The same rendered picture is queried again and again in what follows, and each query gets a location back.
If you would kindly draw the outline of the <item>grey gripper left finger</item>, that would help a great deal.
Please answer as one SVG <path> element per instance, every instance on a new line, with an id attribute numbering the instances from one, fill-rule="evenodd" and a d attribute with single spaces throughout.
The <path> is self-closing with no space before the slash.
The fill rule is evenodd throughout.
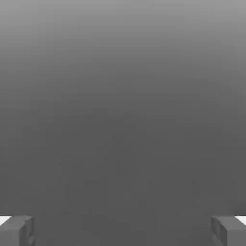
<path id="1" fill-rule="evenodd" d="M 36 246 L 32 216 L 0 216 L 0 246 Z"/>

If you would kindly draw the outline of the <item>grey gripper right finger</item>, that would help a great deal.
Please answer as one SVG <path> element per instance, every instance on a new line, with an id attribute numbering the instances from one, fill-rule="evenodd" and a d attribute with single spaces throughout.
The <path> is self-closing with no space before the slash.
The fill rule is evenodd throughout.
<path id="1" fill-rule="evenodd" d="M 213 216 L 210 229 L 213 246 L 246 246 L 246 216 Z"/>

